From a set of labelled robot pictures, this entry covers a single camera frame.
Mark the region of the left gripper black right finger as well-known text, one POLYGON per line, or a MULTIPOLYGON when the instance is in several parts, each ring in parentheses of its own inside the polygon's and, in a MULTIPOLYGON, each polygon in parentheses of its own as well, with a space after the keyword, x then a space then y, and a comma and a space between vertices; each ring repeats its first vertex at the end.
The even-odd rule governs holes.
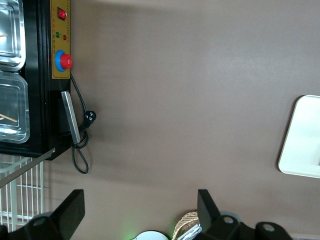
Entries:
POLYGON ((197 193, 197 214, 201 232, 198 240, 254 240, 255 230, 230 211, 220 211, 206 189, 197 193))

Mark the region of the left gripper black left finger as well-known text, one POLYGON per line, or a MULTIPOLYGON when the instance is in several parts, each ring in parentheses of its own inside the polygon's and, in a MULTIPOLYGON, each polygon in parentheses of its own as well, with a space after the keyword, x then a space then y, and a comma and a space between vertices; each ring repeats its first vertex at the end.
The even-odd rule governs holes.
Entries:
POLYGON ((8 240, 69 240, 85 216, 82 189, 73 190, 53 211, 32 218, 18 230, 7 232, 8 240))

